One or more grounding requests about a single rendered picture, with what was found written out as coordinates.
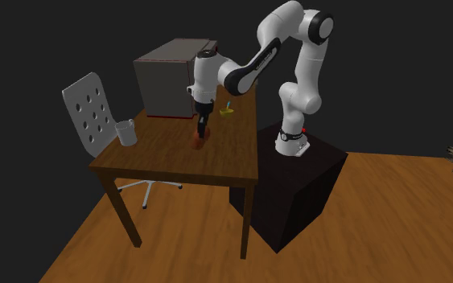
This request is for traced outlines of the orange round object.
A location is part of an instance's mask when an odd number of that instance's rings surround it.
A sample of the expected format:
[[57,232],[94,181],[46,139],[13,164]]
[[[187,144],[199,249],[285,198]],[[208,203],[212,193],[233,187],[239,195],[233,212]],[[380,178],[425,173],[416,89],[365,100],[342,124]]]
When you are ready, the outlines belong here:
[[205,142],[209,139],[209,137],[210,137],[210,129],[208,126],[205,127],[203,137],[200,137],[199,132],[196,129],[192,135],[191,148],[194,150],[200,150],[204,146]]

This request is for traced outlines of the grey box appliance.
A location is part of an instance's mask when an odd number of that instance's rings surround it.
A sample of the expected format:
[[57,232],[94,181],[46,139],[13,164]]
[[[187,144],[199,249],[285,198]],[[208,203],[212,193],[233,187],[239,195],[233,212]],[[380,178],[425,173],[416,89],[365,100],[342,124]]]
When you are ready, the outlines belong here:
[[134,60],[134,70],[148,117],[191,119],[196,114],[187,87],[194,83],[194,60],[211,39],[173,39]]

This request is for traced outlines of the brown wooden table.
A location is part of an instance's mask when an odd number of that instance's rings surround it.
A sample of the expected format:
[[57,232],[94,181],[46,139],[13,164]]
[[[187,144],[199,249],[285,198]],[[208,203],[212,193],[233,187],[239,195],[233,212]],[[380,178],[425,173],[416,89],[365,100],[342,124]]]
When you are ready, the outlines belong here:
[[[233,115],[223,118],[218,109],[233,104]],[[134,119],[138,141],[122,146],[114,139],[89,164],[100,180],[132,245],[142,238],[117,192],[114,180],[149,179],[245,190],[241,233],[241,259],[245,259],[253,194],[258,183],[256,88],[242,96],[217,88],[216,111],[208,119],[210,138],[200,150],[191,148],[197,120],[148,117],[141,111]]]

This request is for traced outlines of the white mug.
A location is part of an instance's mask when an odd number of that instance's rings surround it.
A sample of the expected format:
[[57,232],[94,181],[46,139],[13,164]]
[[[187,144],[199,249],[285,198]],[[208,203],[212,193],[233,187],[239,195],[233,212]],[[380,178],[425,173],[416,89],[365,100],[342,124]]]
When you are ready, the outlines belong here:
[[135,133],[134,120],[120,121],[115,125],[115,130],[120,143],[123,146],[133,146],[137,143],[137,135]]

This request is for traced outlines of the white perforated office chair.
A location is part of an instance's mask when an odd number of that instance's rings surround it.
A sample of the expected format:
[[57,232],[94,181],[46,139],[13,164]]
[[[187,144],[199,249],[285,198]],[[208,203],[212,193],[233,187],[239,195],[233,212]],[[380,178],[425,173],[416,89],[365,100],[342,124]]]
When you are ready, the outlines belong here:
[[114,140],[118,140],[115,125],[101,78],[95,72],[62,91],[64,104],[85,150],[97,157]]

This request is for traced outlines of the dark robot stand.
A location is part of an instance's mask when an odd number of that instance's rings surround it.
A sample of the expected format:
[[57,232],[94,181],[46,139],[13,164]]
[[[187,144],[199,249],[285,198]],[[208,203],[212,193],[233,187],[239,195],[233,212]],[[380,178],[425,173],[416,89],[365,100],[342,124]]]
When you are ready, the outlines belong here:
[[258,185],[250,221],[276,253],[321,215],[348,156],[311,135],[302,156],[284,156],[274,144],[281,127],[278,122],[257,132]]

